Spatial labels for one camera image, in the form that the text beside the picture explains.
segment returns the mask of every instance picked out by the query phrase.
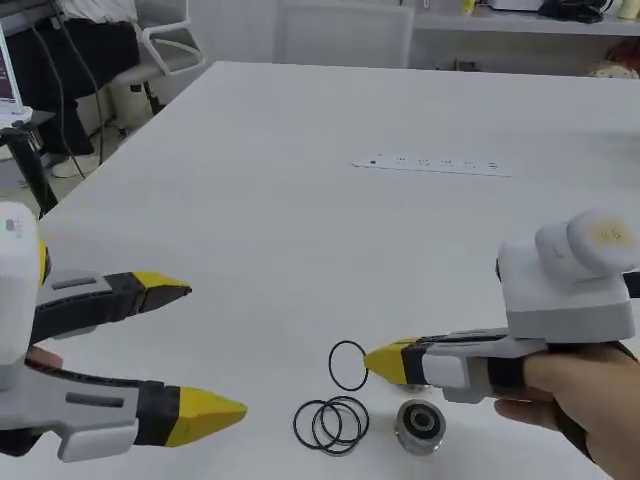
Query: white shelf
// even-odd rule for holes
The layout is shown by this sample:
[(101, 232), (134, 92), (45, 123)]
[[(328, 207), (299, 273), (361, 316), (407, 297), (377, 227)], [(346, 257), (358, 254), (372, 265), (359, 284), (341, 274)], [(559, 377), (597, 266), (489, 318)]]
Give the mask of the white shelf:
[(477, 7), (470, 17), (456, 13), (424, 11), (416, 15), (415, 28), (472, 32), (640, 36), (640, 22), (635, 20), (620, 20), (606, 16), (600, 23), (587, 25), (578, 22), (561, 22), (540, 17), (535, 13), (499, 12), (487, 7)]

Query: yellow fingertip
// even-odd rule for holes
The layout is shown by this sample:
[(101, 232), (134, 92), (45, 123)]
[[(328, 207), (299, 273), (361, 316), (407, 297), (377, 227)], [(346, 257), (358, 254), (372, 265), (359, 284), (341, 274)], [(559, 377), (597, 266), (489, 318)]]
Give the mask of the yellow fingertip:
[(179, 447), (238, 423), (247, 414), (241, 403), (195, 388), (180, 388), (180, 413), (167, 447)]
[(402, 350), (416, 340), (418, 339), (407, 338), (368, 353), (364, 357), (365, 367), (393, 384), (405, 385), (407, 377), (402, 361)]
[(181, 282), (175, 278), (167, 277), (156, 272), (132, 272), (133, 276), (138, 279), (145, 288), (155, 287), (190, 287), (188, 283)]
[(51, 270), (51, 263), (49, 259), (49, 252), (47, 250), (47, 245), (44, 243), (42, 239), (38, 240), (39, 245), (39, 256), (40, 256), (40, 285), (42, 285)]

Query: black pants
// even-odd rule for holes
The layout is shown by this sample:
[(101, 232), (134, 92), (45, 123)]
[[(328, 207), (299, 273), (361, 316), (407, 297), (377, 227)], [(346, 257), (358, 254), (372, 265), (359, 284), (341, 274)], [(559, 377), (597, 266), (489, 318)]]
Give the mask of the black pants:
[[(131, 24), (97, 24), (88, 20), (69, 20), (65, 25), (98, 88), (140, 61), (136, 34)], [(76, 100), (93, 93), (91, 79), (62, 30), (55, 30), (49, 21), (40, 22), (37, 29), (49, 47), (62, 80), (64, 117), (58, 82), (42, 45), (31, 30), (7, 39), (22, 101), (34, 110), (56, 113), (54, 118), (39, 129), (45, 152), (68, 153), (60, 129), (64, 121), (64, 137), (71, 153), (89, 155), (94, 149), (80, 123)]]

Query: office chair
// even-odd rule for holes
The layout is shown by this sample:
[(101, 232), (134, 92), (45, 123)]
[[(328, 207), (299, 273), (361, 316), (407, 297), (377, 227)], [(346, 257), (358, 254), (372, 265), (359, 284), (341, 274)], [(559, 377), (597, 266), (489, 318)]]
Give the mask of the office chair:
[(278, 0), (275, 63), (407, 68), (414, 10)]
[(206, 56), (191, 32), (188, 3), (189, 0), (136, 0), (140, 63), (120, 73), (111, 85), (138, 92), (144, 88), (153, 115), (164, 106), (149, 81), (186, 73), (206, 63)]

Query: metal bearing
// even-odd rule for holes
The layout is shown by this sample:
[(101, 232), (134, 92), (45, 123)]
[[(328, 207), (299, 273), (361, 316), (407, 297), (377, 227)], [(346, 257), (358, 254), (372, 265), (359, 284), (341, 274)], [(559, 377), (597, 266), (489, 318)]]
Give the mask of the metal bearing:
[(425, 400), (409, 400), (398, 410), (396, 436), (412, 455), (435, 452), (444, 440), (447, 423), (438, 407)]

